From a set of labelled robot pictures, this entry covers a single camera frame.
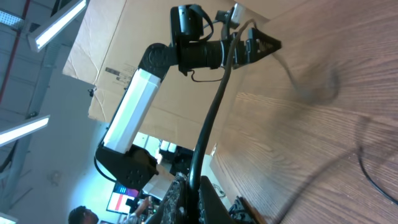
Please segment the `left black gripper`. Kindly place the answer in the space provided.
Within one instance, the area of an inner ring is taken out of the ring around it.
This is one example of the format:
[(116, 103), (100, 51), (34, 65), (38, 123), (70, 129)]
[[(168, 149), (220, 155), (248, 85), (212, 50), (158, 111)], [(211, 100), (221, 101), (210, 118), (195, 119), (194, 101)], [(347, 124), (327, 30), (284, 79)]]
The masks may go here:
[[(253, 38), (246, 41), (241, 40), (241, 34), (249, 26), (253, 25)], [(257, 24), (254, 19), (249, 19), (244, 23), (237, 32), (231, 33), (231, 29), (237, 29), (239, 24), (233, 22), (231, 19), (225, 19), (221, 28), (221, 63), (220, 67), (237, 69), (244, 65), (251, 63), (249, 61), (249, 54), (252, 52), (252, 44), (250, 41), (255, 41), (254, 61), (257, 62), (262, 58), (273, 54), (282, 48), (282, 42), (277, 40), (257, 29)]]

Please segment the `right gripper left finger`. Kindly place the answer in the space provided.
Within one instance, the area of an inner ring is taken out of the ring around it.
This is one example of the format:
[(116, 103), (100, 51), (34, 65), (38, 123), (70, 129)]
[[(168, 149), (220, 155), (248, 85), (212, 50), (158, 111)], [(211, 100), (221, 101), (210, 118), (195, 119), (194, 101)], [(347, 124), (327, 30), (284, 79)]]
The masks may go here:
[(159, 209), (146, 220), (146, 224), (182, 224), (187, 219), (187, 176), (178, 172)]

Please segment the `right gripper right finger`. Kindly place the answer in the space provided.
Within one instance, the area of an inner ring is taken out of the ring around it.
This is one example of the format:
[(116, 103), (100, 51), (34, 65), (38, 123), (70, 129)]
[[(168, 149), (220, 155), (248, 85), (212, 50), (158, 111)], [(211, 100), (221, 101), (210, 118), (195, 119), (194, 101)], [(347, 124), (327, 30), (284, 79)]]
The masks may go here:
[(207, 176), (201, 176), (199, 188), (199, 222), (235, 224)]

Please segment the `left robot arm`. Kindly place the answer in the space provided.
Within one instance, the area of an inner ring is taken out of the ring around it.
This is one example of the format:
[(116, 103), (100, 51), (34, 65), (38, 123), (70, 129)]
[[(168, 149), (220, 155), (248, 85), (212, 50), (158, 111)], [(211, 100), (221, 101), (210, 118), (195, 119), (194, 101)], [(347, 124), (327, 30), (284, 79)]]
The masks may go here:
[(257, 62), (282, 47), (281, 41), (256, 26), (248, 30), (248, 39), (242, 41), (241, 35), (248, 25), (239, 25), (234, 18), (237, 13), (237, 7), (217, 12), (223, 34), (221, 40), (212, 41), (211, 34), (203, 33), (204, 22), (213, 27), (213, 21), (201, 6), (187, 4), (171, 8), (170, 44), (148, 46), (98, 144), (94, 163), (110, 172), (108, 180), (140, 190), (159, 173), (156, 159), (144, 148), (135, 146), (133, 140), (171, 66), (178, 66), (184, 75), (196, 68), (222, 67), (224, 75), (200, 131), (188, 176), (188, 188), (199, 188), (205, 150), (231, 71)]

